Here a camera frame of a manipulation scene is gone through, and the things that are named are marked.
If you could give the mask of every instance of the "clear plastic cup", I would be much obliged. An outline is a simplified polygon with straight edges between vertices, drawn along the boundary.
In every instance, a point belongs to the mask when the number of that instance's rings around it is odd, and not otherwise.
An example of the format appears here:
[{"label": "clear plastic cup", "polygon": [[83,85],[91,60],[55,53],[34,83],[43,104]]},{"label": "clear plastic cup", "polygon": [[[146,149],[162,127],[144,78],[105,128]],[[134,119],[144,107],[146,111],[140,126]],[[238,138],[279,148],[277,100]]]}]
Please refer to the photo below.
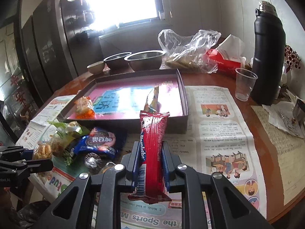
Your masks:
[{"label": "clear plastic cup", "polygon": [[245,102],[248,100],[258,76],[252,71],[243,68],[236,68],[235,71],[237,73],[235,97]]}]

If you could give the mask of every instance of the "black thermos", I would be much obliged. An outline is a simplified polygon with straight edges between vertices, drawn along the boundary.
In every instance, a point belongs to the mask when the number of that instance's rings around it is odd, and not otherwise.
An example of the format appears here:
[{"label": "black thermos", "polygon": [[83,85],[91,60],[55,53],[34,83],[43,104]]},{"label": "black thermos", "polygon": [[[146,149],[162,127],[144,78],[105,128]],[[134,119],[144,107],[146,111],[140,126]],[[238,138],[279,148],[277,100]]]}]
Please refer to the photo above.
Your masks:
[{"label": "black thermos", "polygon": [[261,1],[255,15],[252,71],[257,74],[258,79],[251,97],[259,104],[271,105],[281,81],[286,34],[272,4]]}]

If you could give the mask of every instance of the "table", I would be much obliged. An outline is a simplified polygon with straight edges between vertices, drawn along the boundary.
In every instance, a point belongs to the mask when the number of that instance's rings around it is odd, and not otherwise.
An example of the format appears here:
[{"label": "table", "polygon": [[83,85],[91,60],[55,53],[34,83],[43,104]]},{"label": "table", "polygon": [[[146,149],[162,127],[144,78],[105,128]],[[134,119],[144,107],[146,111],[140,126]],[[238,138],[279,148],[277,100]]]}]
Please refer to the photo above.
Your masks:
[{"label": "table", "polygon": [[[47,105],[53,98],[61,95],[73,95],[83,89],[93,79],[97,77],[119,74],[125,72],[133,72],[130,68],[120,72],[107,70],[100,75],[92,75],[89,72],[82,74],[76,79],[57,90],[53,96],[44,104]],[[202,74],[202,73],[181,73],[184,85],[215,85],[226,87],[229,89],[237,106],[239,107],[249,130],[253,134],[255,147],[262,166],[263,175],[266,184],[267,195],[267,220],[270,223],[275,222],[288,211],[290,211],[303,197],[305,197],[305,189],[303,189],[293,200],[285,206],[283,182],[278,163],[276,148],[270,142],[260,120],[251,108],[251,105],[257,105],[251,98],[247,102],[239,101],[235,98],[235,79],[219,74]]]}]

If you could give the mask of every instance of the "bowl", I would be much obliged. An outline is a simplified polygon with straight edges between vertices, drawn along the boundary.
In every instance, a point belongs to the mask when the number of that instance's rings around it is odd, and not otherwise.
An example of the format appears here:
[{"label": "bowl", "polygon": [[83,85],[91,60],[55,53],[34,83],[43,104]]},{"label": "bowl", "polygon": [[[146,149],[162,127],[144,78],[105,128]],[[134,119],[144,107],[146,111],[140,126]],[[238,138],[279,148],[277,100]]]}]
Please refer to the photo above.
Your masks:
[{"label": "bowl", "polygon": [[104,62],[107,64],[109,69],[122,69],[128,67],[128,62],[124,58],[130,55],[131,52],[123,52],[119,54],[112,55],[104,59]]},{"label": "bowl", "polygon": [[124,59],[129,62],[130,67],[134,71],[159,69],[164,54],[164,51],[159,50],[145,51],[128,55]]},{"label": "bowl", "polygon": [[94,75],[102,73],[104,68],[105,68],[104,61],[99,61],[87,66],[87,70]]}]

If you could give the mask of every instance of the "silver bottle cap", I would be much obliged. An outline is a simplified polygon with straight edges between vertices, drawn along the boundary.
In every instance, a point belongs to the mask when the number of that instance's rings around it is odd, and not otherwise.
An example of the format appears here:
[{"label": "silver bottle cap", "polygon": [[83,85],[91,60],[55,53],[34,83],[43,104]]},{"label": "silver bottle cap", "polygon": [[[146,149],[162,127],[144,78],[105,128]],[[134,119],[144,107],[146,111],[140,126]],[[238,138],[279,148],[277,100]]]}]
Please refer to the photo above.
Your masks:
[{"label": "silver bottle cap", "polygon": [[261,12],[270,13],[276,17],[278,16],[278,14],[276,13],[275,7],[267,1],[260,1],[260,6],[258,9]]}]

